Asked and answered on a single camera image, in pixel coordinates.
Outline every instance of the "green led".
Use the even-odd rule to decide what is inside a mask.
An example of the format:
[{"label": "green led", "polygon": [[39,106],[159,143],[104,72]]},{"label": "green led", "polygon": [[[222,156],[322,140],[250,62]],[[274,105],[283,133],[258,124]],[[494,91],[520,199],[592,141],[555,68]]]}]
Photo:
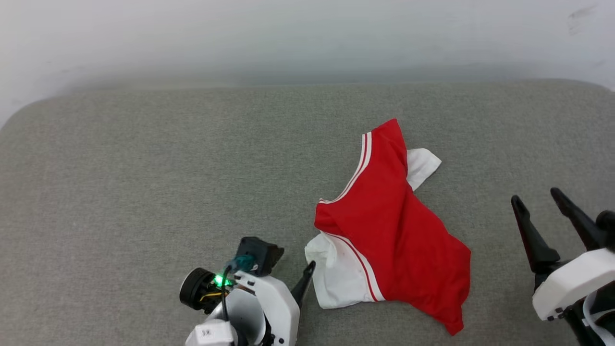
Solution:
[{"label": "green led", "polygon": [[[216,286],[222,287],[222,275],[216,275],[216,277],[213,280],[216,282]],[[226,279],[225,286],[232,286],[232,283],[228,279]]]}]

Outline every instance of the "white fabric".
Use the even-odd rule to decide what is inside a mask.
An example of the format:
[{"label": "white fabric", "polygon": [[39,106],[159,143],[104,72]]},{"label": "white fabric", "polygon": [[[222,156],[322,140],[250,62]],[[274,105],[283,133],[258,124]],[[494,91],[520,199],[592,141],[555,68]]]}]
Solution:
[{"label": "white fabric", "polygon": [[[413,191],[432,175],[442,161],[427,149],[408,150],[408,176]],[[305,247],[306,260],[316,262],[312,276],[320,307],[341,308],[359,302],[374,302],[368,287],[368,275],[363,269],[355,249],[339,237],[320,232]],[[377,284],[372,280],[372,289]],[[376,300],[384,300],[378,292]]]},{"label": "white fabric", "polygon": [[589,324],[589,326],[593,329],[596,334],[602,339],[602,342],[605,343],[605,346],[615,346],[615,337],[601,326],[597,325],[594,316],[589,313],[589,310],[593,306],[593,302],[596,300],[596,291],[590,293],[585,298],[585,302],[583,302],[583,316],[585,317],[585,322]]}]

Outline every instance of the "gray fabric surface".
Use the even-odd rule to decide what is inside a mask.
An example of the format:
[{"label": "gray fabric surface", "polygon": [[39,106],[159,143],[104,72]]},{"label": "gray fabric surface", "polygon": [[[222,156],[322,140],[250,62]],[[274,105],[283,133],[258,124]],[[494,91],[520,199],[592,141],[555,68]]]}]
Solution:
[{"label": "gray fabric surface", "polygon": [[321,310],[301,345],[574,345],[539,321],[510,208],[519,194],[564,258],[583,251],[549,195],[615,207],[615,97],[572,81],[104,92],[38,102],[0,131],[0,345],[181,345],[204,316],[180,304],[194,267],[240,237],[286,248],[300,277],[314,207],[354,171],[360,134],[398,118],[443,163],[419,199],[472,250],[465,330],[408,304]]}]

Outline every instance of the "white stripe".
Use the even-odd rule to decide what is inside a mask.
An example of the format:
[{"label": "white stripe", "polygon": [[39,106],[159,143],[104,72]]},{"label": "white stripe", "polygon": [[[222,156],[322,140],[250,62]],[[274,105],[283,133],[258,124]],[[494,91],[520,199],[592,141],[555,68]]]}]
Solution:
[{"label": "white stripe", "polygon": [[370,281],[370,285],[368,285],[367,289],[369,289],[369,286],[371,286],[371,291],[374,293],[374,296],[376,297],[376,301],[378,301],[378,302],[384,301],[385,298],[384,298],[382,292],[380,292],[380,288],[378,287],[378,282],[376,281],[376,275],[374,275],[374,270],[371,268],[371,265],[370,265],[369,261],[367,260],[367,258],[365,258],[365,256],[356,247],[354,247],[352,241],[350,241],[350,239],[348,239],[348,238],[344,238],[341,235],[329,234],[329,233],[323,232],[323,231],[321,231],[321,232],[326,234],[326,235],[332,235],[332,236],[336,236],[336,237],[338,237],[340,239],[343,239],[343,240],[347,241],[348,244],[350,244],[350,246],[352,246],[352,248],[359,255],[361,262],[363,262],[363,265],[365,266],[365,269],[367,270],[367,279]]},{"label": "white stripe", "polygon": [[346,188],[344,189],[344,191],[342,191],[342,193],[333,201],[325,201],[324,199],[320,199],[319,203],[325,203],[325,204],[334,203],[342,199],[344,196],[346,196],[346,194],[348,193],[348,191],[350,191],[350,189],[352,188],[354,183],[357,181],[361,173],[363,173],[363,171],[367,167],[367,164],[370,162],[370,158],[371,158],[371,131],[367,132],[366,134],[362,136],[361,157],[359,159],[359,165],[357,166],[357,169],[354,171],[354,174],[352,175],[351,180],[346,185]]}]

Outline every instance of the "red and white shirt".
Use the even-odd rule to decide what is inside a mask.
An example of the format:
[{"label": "red and white shirt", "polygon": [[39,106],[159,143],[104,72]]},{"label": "red and white shirt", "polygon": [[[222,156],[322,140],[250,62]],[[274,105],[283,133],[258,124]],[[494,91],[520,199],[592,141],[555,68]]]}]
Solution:
[{"label": "red and white shirt", "polygon": [[[306,246],[306,258],[317,262],[321,307],[401,300],[454,335],[463,329],[470,250],[414,195],[410,157],[396,119],[363,134],[359,165],[346,188],[316,206],[321,235]],[[433,168],[433,160],[424,161],[421,167]],[[424,180],[431,174],[426,170],[411,175]]]}]

